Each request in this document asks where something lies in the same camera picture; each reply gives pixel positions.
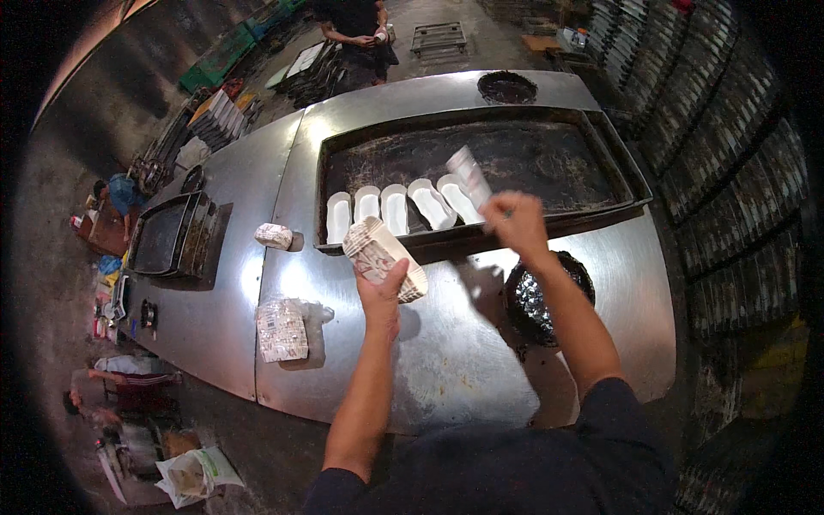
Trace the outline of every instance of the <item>hand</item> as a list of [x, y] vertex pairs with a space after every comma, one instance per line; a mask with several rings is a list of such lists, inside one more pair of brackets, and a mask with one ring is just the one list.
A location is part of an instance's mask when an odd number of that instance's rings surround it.
[[352, 38], [352, 44], [368, 49], [375, 46], [375, 37], [371, 35], [360, 35], [357, 38]]
[[406, 258], [395, 263], [381, 284], [373, 284], [355, 270], [355, 282], [366, 315], [367, 330], [386, 331], [392, 341], [400, 332], [398, 292], [406, 279], [410, 261]]
[[[383, 41], [377, 38], [378, 34], [385, 36]], [[375, 30], [375, 44], [389, 44], [389, 32], [386, 31], [386, 27], [378, 27], [377, 30]]]
[[501, 243], [515, 250], [527, 268], [547, 259], [557, 260], [546, 246], [544, 209], [537, 197], [504, 191], [489, 199], [478, 212], [486, 218], [484, 230], [494, 232]]

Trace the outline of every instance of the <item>forearm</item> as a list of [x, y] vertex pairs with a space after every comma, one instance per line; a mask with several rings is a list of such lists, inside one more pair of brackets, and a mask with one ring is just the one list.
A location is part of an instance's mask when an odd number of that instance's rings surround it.
[[326, 439], [324, 470], [342, 468], [369, 482], [389, 421], [391, 398], [389, 331], [367, 326], [358, 364]]
[[352, 39], [354, 39], [343, 35], [330, 27], [321, 26], [321, 29], [323, 30], [323, 36], [328, 40], [336, 41], [338, 43], [351, 44]]
[[555, 336], [583, 401], [601, 379], [623, 377], [612, 337], [577, 284], [552, 255], [531, 267], [550, 311]]
[[382, 28], [386, 28], [386, 23], [389, 21], [389, 12], [383, 7], [383, 2], [377, 10], [377, 24]]

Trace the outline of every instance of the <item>dark sleeve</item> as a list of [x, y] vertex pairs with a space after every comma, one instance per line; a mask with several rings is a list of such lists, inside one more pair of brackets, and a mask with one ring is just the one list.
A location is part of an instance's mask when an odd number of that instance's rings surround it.
[[344, 469], [326, 469], [309, 487], [303, 503], [305, 515], [345, 513], [355, 499], [366, 490], [366, 484], [356, 474]]
[[614, 377], [599, 381], [581, 405], [575, 432], [606, 487], [607, 513], [663, 513], [672, 505], [672, 454], [628, 384]]
[[581, 405], [575, 432], [585, 438], [659, 447], [658, 435], [647, 424], [641, 403], [630, 385], [617, 377], [592, 387]]

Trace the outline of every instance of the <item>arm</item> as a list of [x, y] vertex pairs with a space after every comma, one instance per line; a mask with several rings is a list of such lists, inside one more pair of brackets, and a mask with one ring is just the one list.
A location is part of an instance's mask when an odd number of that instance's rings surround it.
[[104, 381], [108, 380], [113, 382], [116, 385], [124, 385], [126, 384], [126, 378], [124, 376], [119, 376], [118, 374], [113, 374], [111, 372], [103, 372], [101, 370], [95, 370], [94, 368], [89, 368], [89, 377], [94, 379], [95, 377], [99, 377]]
[[[389, 44], [389, 32], [386, 31], [386, 21], [389, 20], [389, 13], [386, 11], [386, 7], [383, 6], [383, 0], [379, 0], [375, 2], [375, 9], [377, 10], [377, 30], [375, 30], [375, 44]], [[381, 42], [377, 40], [378, 33], [382, 32], [386, 38]]]
[[338, 43], [356, 44], [357, 46], [365, 48], [375, 45], [375, 38], [370, 35], [360, 35], [357, 38], [350, 38], [347, 35], [339, 33], [335, 30], [335, 26], [332, 25], [331, 21], [322, 21], [321, 31], [323, 32], [323, 37], [328, 40], [337, 41]]
[[386, 22], [389, 20], [389, 12], [386, 10], [386, 7], [384, 7], [383, 0], [378, 0], [375, 2], [375, 8], [377, 9], [377, 24], [381, 29], [386, 30]]
[[372, 462], [389, 422], [392, 400], [392, 341], [400, 331], [398, 291], [408, 260], [390, 270], [383, 284], [372, 284], [355, 272], [366, 314], [366, 335], [349, 389], [326, 438], [323, 469], [352, 471], [369, 482]]
[[578, 385], [578, 398], [583, 402], [601, 379], [623, 379], [609, 332], [555, 253], [546, 246], [541, 201], [531, 195], [506, 192], [494, 196], [480, 211], [489, 228], [521, 256], [538, 280], [558, 344]]

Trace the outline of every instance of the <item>white paper baking cup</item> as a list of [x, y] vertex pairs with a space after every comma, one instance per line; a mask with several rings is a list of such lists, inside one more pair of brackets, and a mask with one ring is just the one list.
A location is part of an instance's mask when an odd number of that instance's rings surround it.
[[329, 197], [326, 203], [326, 243], [341, 243], [352, 225], [352, 195], [345, 191]]
[[410, 266], [398, 294], [401, 304], [421, 298], [429, 290], [424, 269], [378, 218], [366, 217], [355, 223], [344, 238], [343, 248], [355, 269], [375, 284], [383, 283], [397, 261], [408, 259]]
[[381, 190], [377, 186], [364, 186], [355, 192], [355, 222], [366, 217], [381, 218]]
[[438, 192], [443, 195], [449, 207], [458, 213], [458, 216], [466, 225], [485, 221], [484, 217], [480, 216], [475, 210], [475, 206], [472, 205], [472, 201], [466, 193], [466, 183], [461, 180], [461, 177], [455, 174], [444, 175], [438, 179]]
[[457, 213], [449, 207], [443, 195], [433, 188], [431, 180], [413, 180], [406, 194], [418, 206], [418, 210], [424, 215], [433, 231], [448, 229], [455, 225], [458, 219]]
[[407, 218], [406, 188], [403, 185], [388, 185], [381, 192], [381, 214], [383, 222], [394, 236], [410, 233]]

